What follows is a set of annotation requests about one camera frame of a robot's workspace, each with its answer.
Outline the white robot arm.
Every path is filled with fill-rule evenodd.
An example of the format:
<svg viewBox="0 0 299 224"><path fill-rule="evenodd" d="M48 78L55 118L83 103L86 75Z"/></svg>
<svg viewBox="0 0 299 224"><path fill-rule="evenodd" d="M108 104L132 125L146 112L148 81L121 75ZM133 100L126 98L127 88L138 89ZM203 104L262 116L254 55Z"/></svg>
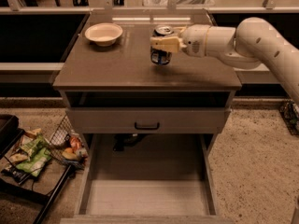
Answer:
<svg viewBox="0 0 299 224"><path fill-rule="evenodd" d="M150 46L169 53L213 57L239 69L264 64L285 92L299 104L299 50L268 21L248 18L235 28L195 24L153 36Z"/></svg>

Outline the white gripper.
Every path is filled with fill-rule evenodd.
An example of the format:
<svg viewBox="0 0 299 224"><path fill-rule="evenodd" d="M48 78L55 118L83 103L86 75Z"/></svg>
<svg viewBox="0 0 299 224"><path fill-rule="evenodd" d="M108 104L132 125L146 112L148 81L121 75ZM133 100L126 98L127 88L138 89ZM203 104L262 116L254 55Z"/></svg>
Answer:
<svg viewBox="0 0 299 224"><path fill-rule="evenodd" d="M150 45L157 50L177 53L183 49L189 56L204 57L209 28L209 25L201 24L195 24L188 28L174 27L174 33L182 33L182 39L177 36L156 36L150 39Z"/></svg>

